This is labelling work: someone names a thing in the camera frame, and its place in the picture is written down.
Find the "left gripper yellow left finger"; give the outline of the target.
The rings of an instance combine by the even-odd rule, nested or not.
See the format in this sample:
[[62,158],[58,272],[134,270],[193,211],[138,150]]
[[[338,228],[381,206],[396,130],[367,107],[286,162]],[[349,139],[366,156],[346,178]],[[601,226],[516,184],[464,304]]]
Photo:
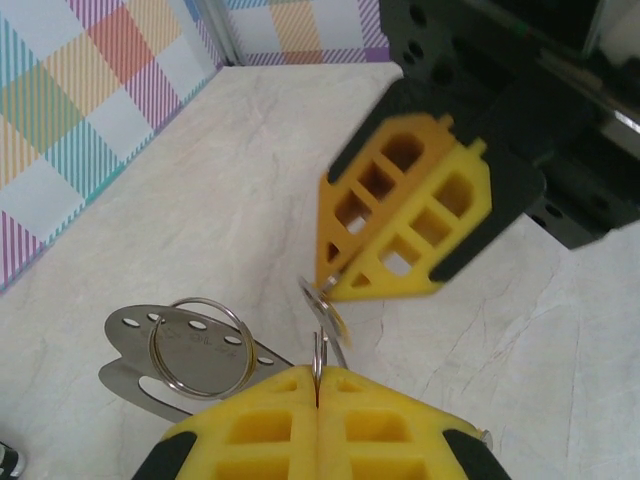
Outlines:
[[316,392],[289,368],[172,426],[136,479],[314,479]]

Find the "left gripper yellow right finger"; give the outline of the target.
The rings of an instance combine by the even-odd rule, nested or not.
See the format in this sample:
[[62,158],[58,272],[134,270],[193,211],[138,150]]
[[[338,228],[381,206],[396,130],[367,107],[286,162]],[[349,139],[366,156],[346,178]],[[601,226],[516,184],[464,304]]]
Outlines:
[[473,424],[339,367],[324,370],[321,479],[507,479]]

